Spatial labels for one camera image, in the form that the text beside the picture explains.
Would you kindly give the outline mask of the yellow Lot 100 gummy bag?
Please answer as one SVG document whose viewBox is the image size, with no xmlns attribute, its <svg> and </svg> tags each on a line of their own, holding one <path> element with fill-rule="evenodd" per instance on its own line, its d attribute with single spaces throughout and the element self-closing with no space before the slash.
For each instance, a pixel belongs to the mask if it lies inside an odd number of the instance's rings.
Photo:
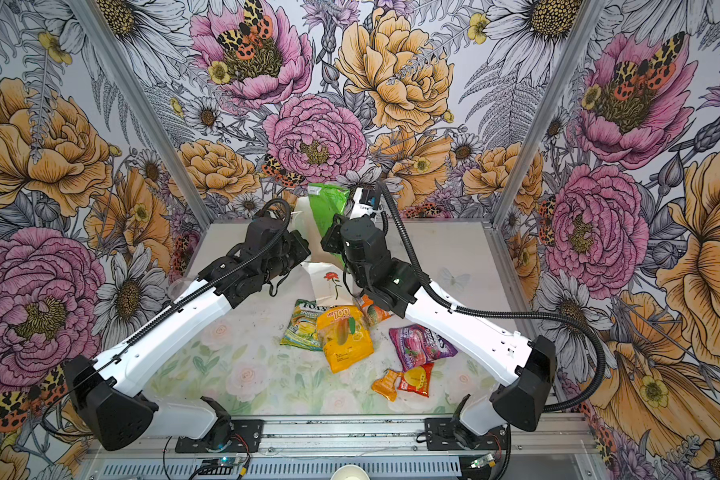
<svg viewBox="0 0 720 480">
<path fill-rule="evenodd" d="M 332 373 L 340 373 L 374 353 L 363 312 L 356 306 L 329 308 L 316 321 L 318 338 Z"/>
</svg>

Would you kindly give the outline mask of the orange mango snack bag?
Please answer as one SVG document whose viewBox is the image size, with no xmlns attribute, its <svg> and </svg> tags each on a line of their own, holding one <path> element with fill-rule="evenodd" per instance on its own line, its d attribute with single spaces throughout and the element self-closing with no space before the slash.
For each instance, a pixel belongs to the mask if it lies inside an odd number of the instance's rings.
<svg viewBox="0 0 720 480">
<path fill-rule="evenodd" d="M 363 295 L 359 301 L 359 308 L 362 311 L 366 323 L 375 327 L 383 321 L 391 318 L 393 314 L 376 305 L 368 295 Z"/>
</svg>

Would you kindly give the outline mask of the green Fox's candy bag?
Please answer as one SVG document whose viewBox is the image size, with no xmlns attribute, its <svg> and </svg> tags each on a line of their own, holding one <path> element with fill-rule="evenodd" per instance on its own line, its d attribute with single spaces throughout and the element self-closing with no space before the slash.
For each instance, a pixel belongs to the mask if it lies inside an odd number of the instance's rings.
<svg viewBox="0 0 720 480">
<path fill-rule="evenodd" d="M 317 319 L 326 310 L 326 307 L 318 306 L 314 301 L 298 299 L 280 344 L 308 351 L 321 351 Z"/>
</svg>

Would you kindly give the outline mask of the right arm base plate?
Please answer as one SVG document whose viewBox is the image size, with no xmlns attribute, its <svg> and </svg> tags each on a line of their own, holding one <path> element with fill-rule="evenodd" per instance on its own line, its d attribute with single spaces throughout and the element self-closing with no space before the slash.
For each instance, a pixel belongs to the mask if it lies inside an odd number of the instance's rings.
<svg viewBox="0 0 720 480">
<path fill-rule="evenodd" d="M 494 451 L 507 449 L 507 431 L 496 427 L 478 436 L 453 418 L 424 419 L 424 440 L 429 451 Z"/>
</svg>

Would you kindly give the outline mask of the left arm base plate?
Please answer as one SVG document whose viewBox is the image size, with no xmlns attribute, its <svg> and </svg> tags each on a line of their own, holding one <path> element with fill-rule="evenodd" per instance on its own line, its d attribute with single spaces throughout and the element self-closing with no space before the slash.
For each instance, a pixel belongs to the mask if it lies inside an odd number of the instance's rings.
<svg viewBox="0 0 720 480">
<path fill-rule="evenodd" d="M 258 419 L 220 420 L 201 439 L 179 437 L 175 451 L 180 454 L 256 453 L 264 425 L 265 422 Z"/>
</svg>

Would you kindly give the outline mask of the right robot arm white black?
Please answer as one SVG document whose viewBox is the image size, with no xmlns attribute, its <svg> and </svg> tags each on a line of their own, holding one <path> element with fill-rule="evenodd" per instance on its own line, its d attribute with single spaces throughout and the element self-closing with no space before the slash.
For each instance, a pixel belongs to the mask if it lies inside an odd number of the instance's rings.
<svg viewBox="0 0 720 480">
<path fill-rule="evenodd" d="M 556 355 L 543 336 L 530 340 L 486 318 L 459 312 L 459 302 L 414 267 L 392 256 L 385 235 L 364 215 L 335 216 L 322 248 L 342 256 L 363 294 L 382 309 L 427 328 L 467 354 L 496 380 L 478 397 L 465 397 L 452 420 L 452 435 L 471 448 L 502 425 L 537 429 L 553 382 Z"/>
</svg>

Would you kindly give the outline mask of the white paper bag red flower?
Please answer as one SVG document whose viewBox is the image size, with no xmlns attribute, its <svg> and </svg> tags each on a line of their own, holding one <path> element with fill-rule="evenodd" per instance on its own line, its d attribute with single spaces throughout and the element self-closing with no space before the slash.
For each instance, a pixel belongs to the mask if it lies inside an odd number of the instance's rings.
<svg viewBox="0 0 720 480">
<path fill-rule="evenodd" d="M 356 303 L 351 294 L 353 280 L 344 275 L 341 258 L 323 250 L 308 197 L 301 197 L 295 203 L 292 226 L 307 241 L 310 255 L 302 264 L 306 271 L 315 303 L 319 307 L 336 307 Z"/>
</svg>

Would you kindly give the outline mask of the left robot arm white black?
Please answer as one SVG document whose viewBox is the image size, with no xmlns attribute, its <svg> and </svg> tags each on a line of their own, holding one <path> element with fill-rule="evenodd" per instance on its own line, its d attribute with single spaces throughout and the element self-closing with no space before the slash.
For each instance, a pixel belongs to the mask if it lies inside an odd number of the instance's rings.
<svg viewBox="0 0 720 480">
<path fill-rule="evenodd" d="M 271 286 L 310 256 L 308 241 L 285 220 L 264 216 L 247 227 L 243 242 L 202 269 L 169 307 L 93 359 L 64 365 L 70 401 L 108 451 L 141 438 L 183 437 L 211 452 L 233 438 L 230 414 L 215 400 L 151 398 L 151 377 L 204 328 Z"/>
</svg>

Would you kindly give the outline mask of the bright green chips bag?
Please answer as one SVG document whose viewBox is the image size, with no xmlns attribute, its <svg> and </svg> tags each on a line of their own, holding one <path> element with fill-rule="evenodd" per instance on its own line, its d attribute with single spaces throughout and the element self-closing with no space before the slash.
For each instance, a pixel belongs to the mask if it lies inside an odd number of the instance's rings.
<svg viewBox="0 0 720 480">
<path fill-rule="evenodd" d="M 320 239 L 332 226 L 335 215 L 343 215 L 350 197 L 350 190 L 341 186 L 310 183 L 307 188 L 310 208 Z"/>
</svg>

